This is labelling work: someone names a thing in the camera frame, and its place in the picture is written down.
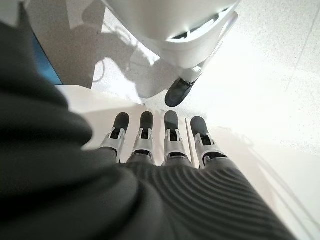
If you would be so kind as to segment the dark robot left hand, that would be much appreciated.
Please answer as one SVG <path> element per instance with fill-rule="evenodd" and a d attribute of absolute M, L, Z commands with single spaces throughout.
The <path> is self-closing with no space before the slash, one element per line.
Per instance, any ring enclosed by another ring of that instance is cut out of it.
<path fill-rule="evenodd" d="M 0 237 L 3 240 L 292 240 L 237 166 L 163 166 L 109 147 L 83 150 L 92 129 L 38 74 L 23 2 L 0 20 Z"/>

